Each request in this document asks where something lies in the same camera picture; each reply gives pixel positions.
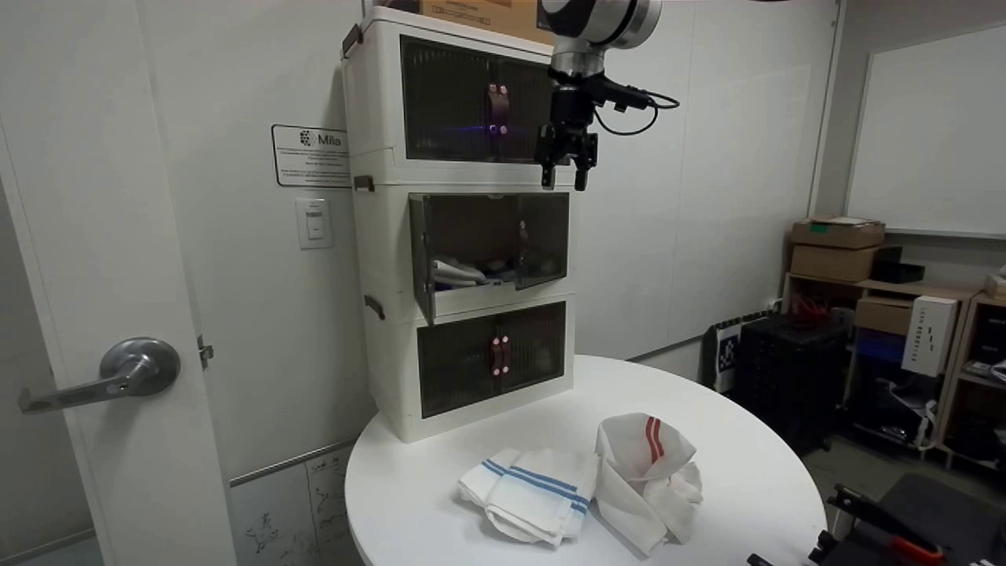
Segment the label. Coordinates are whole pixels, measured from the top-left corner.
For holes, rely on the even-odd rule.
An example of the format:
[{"label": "label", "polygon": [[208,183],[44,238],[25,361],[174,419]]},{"label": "label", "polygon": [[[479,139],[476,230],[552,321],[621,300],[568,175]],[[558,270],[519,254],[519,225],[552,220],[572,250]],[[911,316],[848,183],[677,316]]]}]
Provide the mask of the label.
[{"label": "label", "polygon": [[274,123],[274,167],[283,189],[353,189],[344,130]]}]

